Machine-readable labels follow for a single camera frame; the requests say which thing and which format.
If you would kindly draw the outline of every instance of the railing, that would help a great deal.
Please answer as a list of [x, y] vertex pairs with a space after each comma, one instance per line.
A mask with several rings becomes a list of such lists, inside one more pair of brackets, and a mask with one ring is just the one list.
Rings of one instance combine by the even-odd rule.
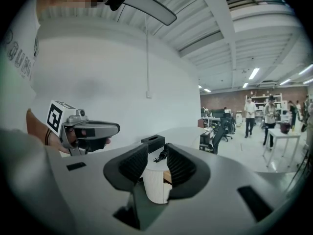
[[241, 9], [248, 6], [263, 5], [263, 4], [280, 4], [290, 7], [285, 0], [226, 0], [229, 10]]

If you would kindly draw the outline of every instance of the black box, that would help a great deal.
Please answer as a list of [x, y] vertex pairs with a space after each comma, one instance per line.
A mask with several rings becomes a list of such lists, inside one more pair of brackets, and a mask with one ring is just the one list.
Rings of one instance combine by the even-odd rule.
[[148, 144], [148, 152], [154, 152], [165, 145], [165, 137], [154, 135], [141, 140], [142, 143]]

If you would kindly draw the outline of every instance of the brown wall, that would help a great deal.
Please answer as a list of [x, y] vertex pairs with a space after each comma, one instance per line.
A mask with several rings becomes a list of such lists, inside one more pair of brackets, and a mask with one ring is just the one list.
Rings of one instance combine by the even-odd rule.
[[258, 90], [246, 90], [238, 92], [229, 93], [217, 93], [208, 94], [200, 96], [201, 107], [206, 107], [207, 109], [221, 109], [227, 107], [231, 109], [231, 112], [236, 113], [236, 111], [243, 111], [245, 106], [245, 96], [253, 94], [256, 92], [257, 96], [262, 96], [263, 94], [275, 95], [283, 94], [283, 100], [291, 100], [296, 103], [297, 100], [302, 104], [305, 101], [305, 97], [308, 94], [307, 87], [289, 87], [289, 88], [277, 88], [277, 89], [258, 89]]

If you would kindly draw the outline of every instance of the white table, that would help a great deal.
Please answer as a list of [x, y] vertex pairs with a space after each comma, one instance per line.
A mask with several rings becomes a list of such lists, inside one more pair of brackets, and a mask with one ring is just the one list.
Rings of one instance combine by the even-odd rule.
[[265, 155], [265, 152], [266, 152], [266, 149], [267, 149], [267, 146], [268, 146], [268, 142], [269, 142], [269, 139], [270, 139], [270, 135], [273, 136], [273, 148], [272, 148], [272, 152], [271, 152], [271, 155], [270, 155], [270, 158], [269, 158], [269, 161], [268, 161], [268, 164], [267, 164], [267, 167], [269, 166], [269, 163], [274, 155], [274, 152], [275, 152], [275, 148], [276, 148], [276, 144], [277, 144], [277, 140], [278, 139], [287, 139], [286, 141], [286, 145], [285, 145], [285, 149], [284, 149], [284, 153], [282, 155], [282, 157], [285, 155], [286, 153], [286, 149], [287, 149], [287, 146], [288, 146], [288, 141], [289, 139], [297, 139], [297, 143], [295, 145], [295, 148], [293, 150], [293, 154], [292, 154], [292, 157], [291, 157], [291, 161], [288, 165], [288, 167], [290, 167], [293, 159], [294, 159], [294, 156], [295, 156], [295, 153], [297, 151], [297, 148], [298, 148], [298, 145], [299, 145], [299, 140], [300, 140], [300, 134], [299, 133], [296, 133], [296, 132], [292, 132], [291, 130], [288, 132], [288, 134], [284, 134], [280, 131], [280, 129], [268, 129], [268, 137], [266, 139], [266, 144], [265, 144], [265, 148], [264, 148], [264, 153], [263, 153], [263, 157]]
[[[181, 127], [160, 132], [158, 135], [165, 137], [165, 143], [199, 149], [200, 135], [206, 131], [199, 127]], [[163, 183], [164, 172], [169, 170], [167, 159], [161, 160], [158, 163], [153, 162], [155, 158], [159, 157], [162, 151], [163, 147], [148, 155], [148, 163], [142, 174], [147, 197], [157, 204], [167, 203], [170, 191], [170, 188], [164, 186]]]
[[211, 126], [212, 121], [221, 121], [221, 119], [219, 117], [202, 117], [202, 119], [207, 119], [209, 120], [209, 126]]

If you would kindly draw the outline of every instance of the black pants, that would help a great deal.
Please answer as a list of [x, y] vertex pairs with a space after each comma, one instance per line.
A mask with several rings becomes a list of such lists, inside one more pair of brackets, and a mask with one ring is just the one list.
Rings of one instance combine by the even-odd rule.
[[297, 117], [297, 114], [296, 113], [293, 113], [292, 114], [292, 118], [291, 118], [291, 126], [294, 126], [295, 125], [295, 119]]
[[[265, 124], [265, 139], [264, 139], [264, 145], [266, 145], [266, 139], [268, 138], [268, 129], [274, 129], [276, 123], [266, 123]], [[273, 136], [270, 136], [269, 139], [269, 146], [273, 147]]]
[[250, 132], [252, 132], [253, 125], [254, 125], [254, 118], [246, 118], [246, 136], [248, 136], [249, 125], [250, 125]]

